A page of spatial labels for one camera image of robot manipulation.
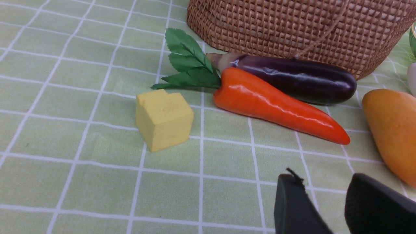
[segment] green checkered tablecloth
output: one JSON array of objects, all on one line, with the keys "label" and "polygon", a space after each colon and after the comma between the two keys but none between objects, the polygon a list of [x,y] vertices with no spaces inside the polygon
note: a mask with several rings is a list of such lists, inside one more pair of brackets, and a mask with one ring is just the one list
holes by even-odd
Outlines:
[{"label": "green checkered tablecloth", "polygon": [[181,90],[192,136],[150,153],[135,96],[175,73],[165,28],[217,51],[187,27],[187,3],[0,0],[1,234],[271,234],[286,167],[339,234],[349,233],[354,172],[416,198],[383,164],[361,107],[372,89],[408,92],[408,33],[353,98],[319,107],[348,129],[350,145],[220,111],[211,90]]}]

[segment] orange mango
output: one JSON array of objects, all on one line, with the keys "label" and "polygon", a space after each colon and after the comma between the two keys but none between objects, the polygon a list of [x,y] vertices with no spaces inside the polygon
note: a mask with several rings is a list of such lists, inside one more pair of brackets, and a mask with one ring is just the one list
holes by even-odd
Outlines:
[{"label": "orange mango", "polygon": [[362,100],[364,115],[387,167],[416,188],[416,97],[389,89],[372,90]]}]

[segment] eggplant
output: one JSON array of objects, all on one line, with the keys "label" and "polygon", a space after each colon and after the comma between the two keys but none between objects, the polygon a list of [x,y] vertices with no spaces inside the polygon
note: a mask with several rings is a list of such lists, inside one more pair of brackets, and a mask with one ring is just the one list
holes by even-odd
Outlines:
[{"label": "eggplant", "polygon": [[208,53],[206,57],[221,73],[225,68],[236,67],[310,104],[339,104],[350,99],[357,89],[357,81],[350,72],[326,63],[233,52]]}]

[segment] green object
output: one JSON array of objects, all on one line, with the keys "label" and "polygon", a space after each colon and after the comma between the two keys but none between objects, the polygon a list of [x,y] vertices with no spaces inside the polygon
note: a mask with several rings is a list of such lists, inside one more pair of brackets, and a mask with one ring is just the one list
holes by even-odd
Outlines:
[{"label": "green object", "polygon": [[151,89],[173,89],[181,87],[206,87],[218,89],[221,79],[201,47],[183,30],[167,28],[166,44],[171,54],[169,62],[178,74],[163,77],[165,84],[155,84]]},{"label": "green object", "polygon": [[409,43],[410,43],[410,60],[416,62],[416,23],[414,23],[409,31]]}]

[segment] yellow foam cube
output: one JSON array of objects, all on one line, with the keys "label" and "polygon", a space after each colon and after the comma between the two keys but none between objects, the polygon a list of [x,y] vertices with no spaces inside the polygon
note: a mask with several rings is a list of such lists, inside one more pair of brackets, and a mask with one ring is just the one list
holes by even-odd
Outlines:
[{"label": "yellow foam cube", "polygon": [[155,90],[136,97],[136,126],[151,152],[186,142],[193,117],[180,93]]}]

